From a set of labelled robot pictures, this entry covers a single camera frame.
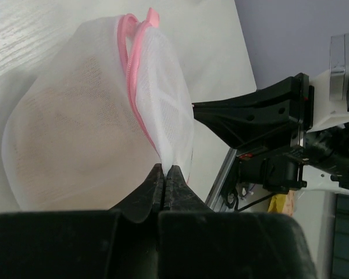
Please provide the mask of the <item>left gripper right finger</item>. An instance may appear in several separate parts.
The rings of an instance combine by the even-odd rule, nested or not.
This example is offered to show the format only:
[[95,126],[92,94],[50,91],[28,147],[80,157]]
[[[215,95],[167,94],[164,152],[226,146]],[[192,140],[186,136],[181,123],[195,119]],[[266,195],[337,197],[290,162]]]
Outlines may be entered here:
[[300,225],[276,213],[186,211],[196,196],[168,172],[171,208],[158,216],[159,278],[316,278]]

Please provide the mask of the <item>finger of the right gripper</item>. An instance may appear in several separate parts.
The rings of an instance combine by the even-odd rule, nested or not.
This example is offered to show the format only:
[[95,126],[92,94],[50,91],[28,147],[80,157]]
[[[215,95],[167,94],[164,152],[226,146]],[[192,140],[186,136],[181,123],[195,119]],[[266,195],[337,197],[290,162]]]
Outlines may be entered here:
[[194,118],[236,150],[296,146],[310,128],[309,77],[299,73],[250,94],[193,104]]

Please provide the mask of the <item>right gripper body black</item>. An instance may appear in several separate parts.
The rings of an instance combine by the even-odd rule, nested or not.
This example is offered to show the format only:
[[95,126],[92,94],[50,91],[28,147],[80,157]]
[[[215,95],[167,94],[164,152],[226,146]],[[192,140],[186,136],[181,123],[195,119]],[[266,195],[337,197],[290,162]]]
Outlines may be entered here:
[[239,159],[237,182],[260,184],[269,192],[286,194],[307,186],[302,179],[304,166],[329,174],[331,181],[349,190],[349,123],[308,133],[303,149]]

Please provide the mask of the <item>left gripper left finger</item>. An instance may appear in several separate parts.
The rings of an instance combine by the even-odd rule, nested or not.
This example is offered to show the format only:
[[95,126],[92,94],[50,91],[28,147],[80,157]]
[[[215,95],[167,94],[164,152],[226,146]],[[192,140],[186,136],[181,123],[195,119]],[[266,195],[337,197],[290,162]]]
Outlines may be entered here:
[[157,278],[156,164],[108,210],[0,213],[0,278]]

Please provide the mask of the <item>white mesh laundry bag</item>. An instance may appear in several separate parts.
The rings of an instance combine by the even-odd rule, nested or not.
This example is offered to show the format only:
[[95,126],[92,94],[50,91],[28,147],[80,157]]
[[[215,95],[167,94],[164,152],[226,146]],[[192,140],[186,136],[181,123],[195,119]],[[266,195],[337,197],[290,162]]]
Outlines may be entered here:
[[11,113],[2,160],[21,210],[109,209],[154,165],[190,175],[194,115],[159,14],[83,23]]

